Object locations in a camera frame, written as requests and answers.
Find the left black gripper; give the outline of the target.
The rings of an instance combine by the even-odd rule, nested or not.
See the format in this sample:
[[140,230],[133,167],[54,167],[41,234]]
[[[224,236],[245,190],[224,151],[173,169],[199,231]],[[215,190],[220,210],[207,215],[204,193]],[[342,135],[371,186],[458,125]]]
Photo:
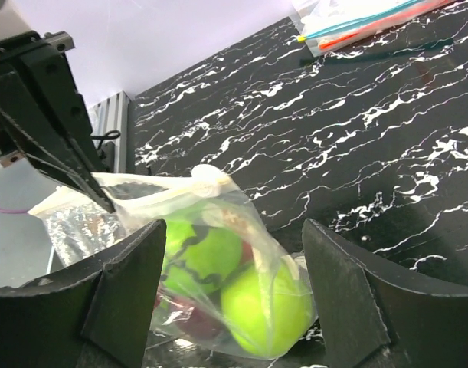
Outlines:
[[93,177],[107,162],[91,135],[65,53],[35,31],[0,41],[0,159],[21,153],[44,176],[114,212]]

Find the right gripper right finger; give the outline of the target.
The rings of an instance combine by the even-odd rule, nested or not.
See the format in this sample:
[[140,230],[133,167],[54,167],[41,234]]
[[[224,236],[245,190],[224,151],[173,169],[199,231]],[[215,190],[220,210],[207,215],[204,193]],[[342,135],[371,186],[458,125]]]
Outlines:
[[302,241],[330,367],[468,367],[468,286],[395,264],[312,219]]

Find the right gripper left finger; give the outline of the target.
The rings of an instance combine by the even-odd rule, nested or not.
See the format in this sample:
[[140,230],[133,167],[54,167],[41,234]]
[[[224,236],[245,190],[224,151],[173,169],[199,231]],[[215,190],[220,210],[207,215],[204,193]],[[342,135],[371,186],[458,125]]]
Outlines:
[[165,254],[154,221],[22,287],[0,287],[0,367],[140,367]]

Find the dark purple plum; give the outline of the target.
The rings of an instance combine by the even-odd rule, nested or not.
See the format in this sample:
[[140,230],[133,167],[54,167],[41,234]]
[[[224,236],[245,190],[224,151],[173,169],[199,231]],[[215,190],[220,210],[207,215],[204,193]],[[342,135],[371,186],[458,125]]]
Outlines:
[[170,311],[175,325],[194,339],[212,340],[224,331],[222,322],[192,299],[173,297]]

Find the green apple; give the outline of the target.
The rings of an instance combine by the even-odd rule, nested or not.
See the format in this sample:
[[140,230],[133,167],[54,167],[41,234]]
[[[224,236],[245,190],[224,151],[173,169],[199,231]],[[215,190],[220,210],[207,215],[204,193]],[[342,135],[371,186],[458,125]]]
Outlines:
[[241,272],[221,290],[221,312],[234,340],[261,359],[284,355],[316,319],[312,292],[286,265],[275,275]]

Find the green bell pepper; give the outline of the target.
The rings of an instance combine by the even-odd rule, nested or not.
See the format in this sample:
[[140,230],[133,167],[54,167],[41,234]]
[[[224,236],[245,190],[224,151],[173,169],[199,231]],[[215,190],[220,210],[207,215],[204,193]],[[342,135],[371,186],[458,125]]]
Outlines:
[[242,239],[226,228],[168,221],[162,284],[186,297],[212,294],[236,270],[242,254]]

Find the clear bag with white dots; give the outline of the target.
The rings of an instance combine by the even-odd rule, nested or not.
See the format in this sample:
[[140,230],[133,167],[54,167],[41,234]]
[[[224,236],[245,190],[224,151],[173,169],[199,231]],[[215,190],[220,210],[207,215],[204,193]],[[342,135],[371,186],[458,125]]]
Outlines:
[[308,274],[266,230],[253,203],[218,168],[188,177],[98,173],[108,213],[60,186],[30,214],[66,266],[152,221],[166,223],[153,332],[238,357],[284,355],[316,319]]

